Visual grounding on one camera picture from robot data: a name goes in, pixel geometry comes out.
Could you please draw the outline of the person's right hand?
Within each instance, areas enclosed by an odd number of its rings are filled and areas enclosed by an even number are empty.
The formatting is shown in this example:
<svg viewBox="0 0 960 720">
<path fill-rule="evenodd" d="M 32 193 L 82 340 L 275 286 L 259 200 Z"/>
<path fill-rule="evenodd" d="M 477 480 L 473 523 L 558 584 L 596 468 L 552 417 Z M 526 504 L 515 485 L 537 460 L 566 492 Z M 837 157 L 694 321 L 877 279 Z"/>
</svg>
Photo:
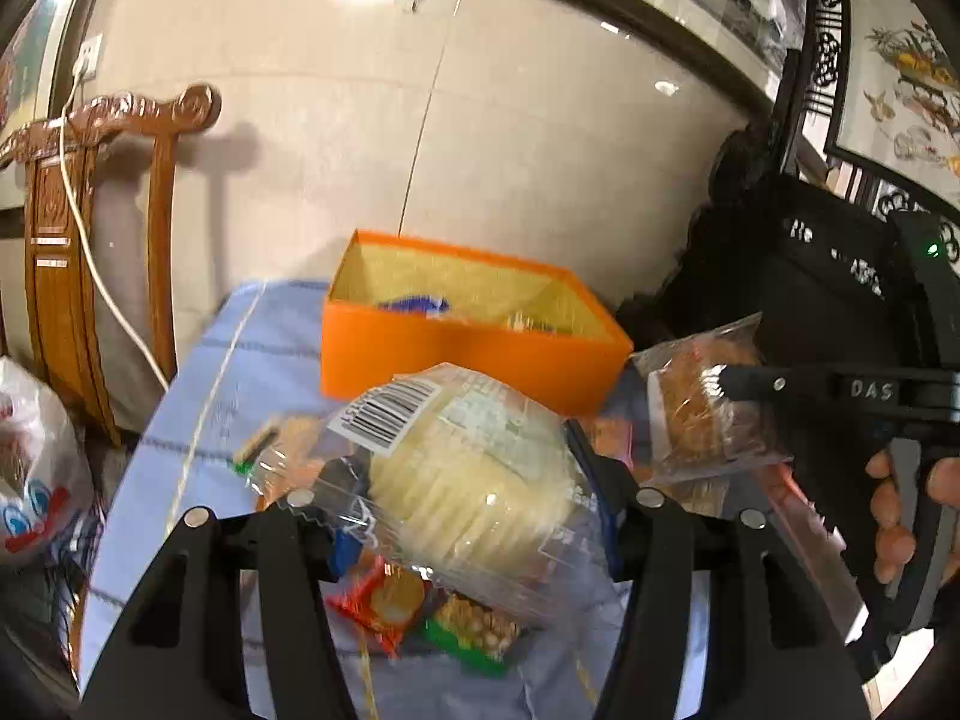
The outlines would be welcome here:
<svg viewBox="0 0 960 720">
<path fill-rule="evenodd" d="M 877 523 L 874 575 L 882 585 L 889 585 L 916 551 L 916 538 L 901 523 L 900 494 L 893 483 L 892 457 L 887 450 L 875 454 L 866 466 L 866 473 L 878 486 L 872 495 L 871 514 Z M 937 504 L 958 511 L 960 505 L 960 460 L 942 458 L 928 478 L 928 494 Z"/>
</svg>

